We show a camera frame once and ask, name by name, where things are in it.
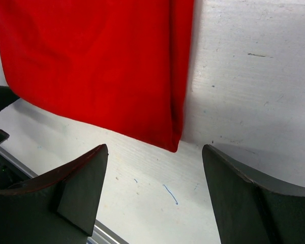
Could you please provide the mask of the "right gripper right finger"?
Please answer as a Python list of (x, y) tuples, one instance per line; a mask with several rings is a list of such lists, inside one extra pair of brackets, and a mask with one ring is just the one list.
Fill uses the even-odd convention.
[(221, 243), (305, 243), (305, 187), (211, 145), (203, 147), (202, 159)]

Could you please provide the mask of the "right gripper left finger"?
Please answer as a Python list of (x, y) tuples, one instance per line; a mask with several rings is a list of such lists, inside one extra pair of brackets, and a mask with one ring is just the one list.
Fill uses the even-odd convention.
[(86, 243), (108, 161), (99, 145), (73, 161), (0, 188), (0, 243)]

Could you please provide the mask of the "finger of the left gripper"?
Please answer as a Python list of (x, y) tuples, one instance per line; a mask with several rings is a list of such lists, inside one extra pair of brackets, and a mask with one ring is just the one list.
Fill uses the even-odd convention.
[(8, 86), (0, 86), (0, 111), (17, 101), (19, 98), (20, 97), (13, 93)]

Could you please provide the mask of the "bright red t shirt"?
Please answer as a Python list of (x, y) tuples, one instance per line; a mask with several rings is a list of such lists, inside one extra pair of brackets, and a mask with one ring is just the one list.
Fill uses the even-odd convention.
[(11, 90), (46, 111), (176, 152), (193, 1), (0, 1)]

